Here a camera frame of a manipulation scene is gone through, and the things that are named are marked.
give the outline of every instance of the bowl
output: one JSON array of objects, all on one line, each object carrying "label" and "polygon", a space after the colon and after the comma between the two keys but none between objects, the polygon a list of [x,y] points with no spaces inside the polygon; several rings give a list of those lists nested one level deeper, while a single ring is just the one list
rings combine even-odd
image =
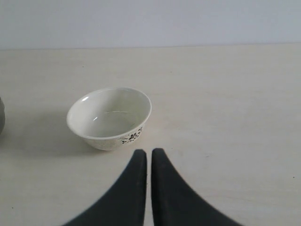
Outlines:
[{"label": "bowl", "polygon": [[67,114],[70,130],[96,149],[110,151],[139,138],[151,101],[132,88],[107,88],[80,98]]},{"label": "bowl", "polygon": [[4,124],[5,124],[4,103],[2,102],[0,97],[0,134],[3,131]]}]

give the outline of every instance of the gray object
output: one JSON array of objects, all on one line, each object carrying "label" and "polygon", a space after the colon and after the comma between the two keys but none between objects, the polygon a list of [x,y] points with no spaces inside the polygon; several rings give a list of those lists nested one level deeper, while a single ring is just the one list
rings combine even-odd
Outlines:
[{"label": "gray object", "polygon": [[4,103],[2,102],[0,97],[0,134],[3,131],[4,124],[5,124]]}]

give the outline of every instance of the wooden table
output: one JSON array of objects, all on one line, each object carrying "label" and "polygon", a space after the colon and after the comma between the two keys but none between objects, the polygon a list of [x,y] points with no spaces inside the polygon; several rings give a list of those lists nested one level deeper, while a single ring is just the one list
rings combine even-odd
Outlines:
[{"label": "wooden table", "polygon": [[[79,97],[111,86],[144,91],[153,112],[137,143],[102,152],[65,117]],[[301,44],[0,51],[0,96],[2,226],[65,223],[104,194],[134,149],[150,164],[155,147],[238,222],[301,225]]]}]

